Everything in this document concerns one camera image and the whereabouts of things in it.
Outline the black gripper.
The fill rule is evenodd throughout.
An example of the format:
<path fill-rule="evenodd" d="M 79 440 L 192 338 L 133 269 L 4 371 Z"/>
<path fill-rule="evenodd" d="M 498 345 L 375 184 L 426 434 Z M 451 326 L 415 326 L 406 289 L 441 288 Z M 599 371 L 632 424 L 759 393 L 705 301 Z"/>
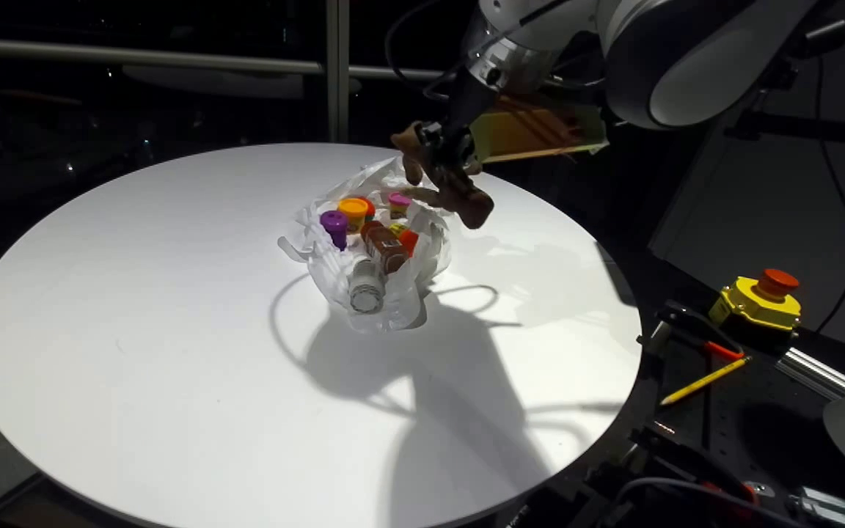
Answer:
<path fill-rule="evenodd" d="M 473 156 L 469 125 L 495 101 L 495 90 L 485 87 L 469 72 L 448 82 L 448 104 L 441 119 L 444 140 L 438 148 L 441 162 L 467 162 Z"/>

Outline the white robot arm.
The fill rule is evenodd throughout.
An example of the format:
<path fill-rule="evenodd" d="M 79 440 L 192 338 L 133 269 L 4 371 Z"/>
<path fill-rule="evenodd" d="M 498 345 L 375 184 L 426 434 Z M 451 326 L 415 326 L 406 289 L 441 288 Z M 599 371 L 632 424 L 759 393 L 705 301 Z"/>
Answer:
<path fill-rule="evenodd" d="M 503 93 L 533 93 L 594 34 L 605 62 L 605 101 L 636 128 L 686 128 L 759 84 L 820 0 L 476 0 L 462 82 L 441 119 L 444 163 L 473 153 L 469 125 Z"/>

